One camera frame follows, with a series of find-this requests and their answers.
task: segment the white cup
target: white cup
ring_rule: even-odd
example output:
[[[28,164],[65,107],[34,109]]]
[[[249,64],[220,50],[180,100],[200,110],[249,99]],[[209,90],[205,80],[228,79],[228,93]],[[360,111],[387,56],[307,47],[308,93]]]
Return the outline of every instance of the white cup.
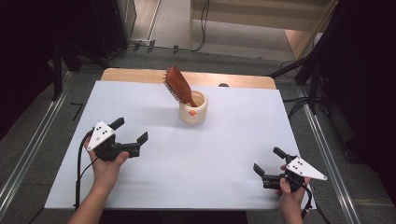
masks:
[[[191,91],[192,100],[197,107],[191,107],[190,104],[179,104],[179,116],[181,120],[190,125],[199,124],[205,120],[208,100],[200,91]]]

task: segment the human hand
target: human hand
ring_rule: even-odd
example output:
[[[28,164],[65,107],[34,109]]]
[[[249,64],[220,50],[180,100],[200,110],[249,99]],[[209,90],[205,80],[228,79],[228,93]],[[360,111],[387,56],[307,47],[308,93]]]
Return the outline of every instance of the human hand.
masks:
[[[91,138],[88,137],[84,142],[85,148],[87,148],[90,140]],[[88,153],[90,154],[91,161],[95,161],[97,159],[93,150],[88,151]],[[109,193],[113,189],[114,185],[116,185],[117,179],[119,178],[120,168],[128,158],[129,153],[123,151],[114,161],[102,161],[101,159],[97,159],[92,165],[94,175],[92,188]]]
[[[286,165],[280,167],[281,170],[286,170]],[[306,177],[304,179],[305,185],[307,186],[311,178]],[[299,188],[297,191],[292,192],[290,184],[285,177],[280,179],[280,188],[276,194],[280,195],[279,200],[279,212],[285,220],[285,223],[303,223],[301,217],[301,202],[305,194],[304,188]]]

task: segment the white board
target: white board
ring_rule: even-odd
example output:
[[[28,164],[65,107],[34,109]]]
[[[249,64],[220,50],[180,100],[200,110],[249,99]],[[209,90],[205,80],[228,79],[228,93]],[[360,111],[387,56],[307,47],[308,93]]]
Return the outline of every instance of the white board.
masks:
[[[133,143],[144,132],[148,141],[140,157],[122,165],[106,208],[277,209],[278,196],[262,187],[253,164],[279,175],[285,161],[273,148],[299,155],[279,91],[191,88],[209,100],[206,119],[196,126],[180,120],[178,103],[162,84],[97,81],[45,207],[74,208],[80,141],[98,120],[123,117],[116,142]],[[81,169],[89,163],[83,152]],[[81,201],[92,181],[90,168],[82,177]]]

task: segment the white plastic part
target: white plastic part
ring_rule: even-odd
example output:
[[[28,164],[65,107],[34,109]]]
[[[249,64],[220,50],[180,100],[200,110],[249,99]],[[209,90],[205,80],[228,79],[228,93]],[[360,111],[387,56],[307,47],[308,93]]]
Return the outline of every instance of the white plastic part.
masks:
[[[286,168],[297,175],[311,177],[319,180],[327,180],[327,176],[319,172],[308,162],[301,158],[296,158],[291,161]]]
[[[91,141],[88,144],[87,150],[91,151],[98,147],[100,144],[105,142],[107,138],[114,134],[114,130],[111,129],[107,124],[99,120],[96,123],[95,129],[91,137]]]

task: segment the brown hairbrush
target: brown hairbrush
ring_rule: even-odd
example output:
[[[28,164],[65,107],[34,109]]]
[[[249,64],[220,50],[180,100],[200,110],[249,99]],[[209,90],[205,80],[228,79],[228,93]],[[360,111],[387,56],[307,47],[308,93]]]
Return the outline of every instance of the brown hairbrush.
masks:
[[[175,65],[172,65],[166,72],[163,84],[178,102],[184,105],[190,103],[192,107],[197,107],[197,104],[192,100],[189,83]]]

